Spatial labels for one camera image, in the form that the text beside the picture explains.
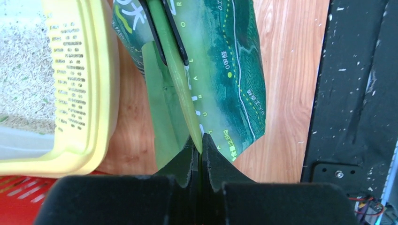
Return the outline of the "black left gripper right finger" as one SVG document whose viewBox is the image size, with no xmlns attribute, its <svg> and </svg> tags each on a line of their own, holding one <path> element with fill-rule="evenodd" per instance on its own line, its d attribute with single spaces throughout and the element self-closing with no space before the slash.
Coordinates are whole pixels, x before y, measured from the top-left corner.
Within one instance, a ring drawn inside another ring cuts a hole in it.
<svg viewBox="0 0 398 225">
<path fill-rule="evenodd" d="M 348 198 L 333 184 L 258 183 L 240 172 L 203 135 L 205 225 L 356 225 Z"/>
</svg>

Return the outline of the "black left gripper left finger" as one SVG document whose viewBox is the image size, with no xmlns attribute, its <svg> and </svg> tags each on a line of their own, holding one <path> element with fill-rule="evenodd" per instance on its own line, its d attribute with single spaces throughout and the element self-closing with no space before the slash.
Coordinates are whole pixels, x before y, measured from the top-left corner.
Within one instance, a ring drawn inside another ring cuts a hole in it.
<svg viewBox="0 0 398 225">
<path fill-rule="evenodd" d="M 47 194 L 36 225 L 192 225 L 198 152 L 183 149 L 153 175 L 67 176 Z"/>
</svg>

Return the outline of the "green cat litter bag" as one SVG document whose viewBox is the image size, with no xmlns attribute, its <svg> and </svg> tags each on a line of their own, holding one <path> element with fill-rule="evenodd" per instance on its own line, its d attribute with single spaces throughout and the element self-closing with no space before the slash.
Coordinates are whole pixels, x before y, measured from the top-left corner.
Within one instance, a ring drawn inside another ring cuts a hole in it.
<svg viewBox="0 0 398 225">
<path fill-rule="evenodd" d="M 145 79 L 155 158 L 164 167 L 185 145 L 192 128 L 199 140 L 211 135 L 230 162 L 265 134 L 266 88 L 260 40 L 251 0 L 113 1 L 112 26 Z M 175 65 L 187 80 L 193 122 L 183 104 L 169 63 L 158 53 L 150 26 L 172 16 L 186 52 Z"/>
</svg>

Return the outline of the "black bag sealing clip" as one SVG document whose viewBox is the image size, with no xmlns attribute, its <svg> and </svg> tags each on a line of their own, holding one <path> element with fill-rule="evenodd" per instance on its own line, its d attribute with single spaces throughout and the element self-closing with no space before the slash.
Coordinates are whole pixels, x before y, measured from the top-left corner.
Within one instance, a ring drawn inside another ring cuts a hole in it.
<svg viewBox="0 0 398 225">
<path fill-rule="evenodd" d="M 174 2 L 172 0 L 140 0 L 139 3 L 147 17 L 155 46 L 163 64 L 167 65 L 163 44 L 169 41 L 179 53 L 183 65 L 188 66 L 188 54 L 174 20 L 176 15 Z"/>
</svg>

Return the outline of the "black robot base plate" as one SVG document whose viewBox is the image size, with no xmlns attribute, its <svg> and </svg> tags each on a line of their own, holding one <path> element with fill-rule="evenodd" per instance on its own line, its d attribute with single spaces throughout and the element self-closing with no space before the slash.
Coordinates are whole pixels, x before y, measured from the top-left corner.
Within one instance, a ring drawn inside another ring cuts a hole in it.
<svg viewBox="0 0 398 225">
<path fill-rule="evenodd" d="M 330 2 L 301 180 L 387 198 L 398 141 L 398 3 Z"/>
</svg>

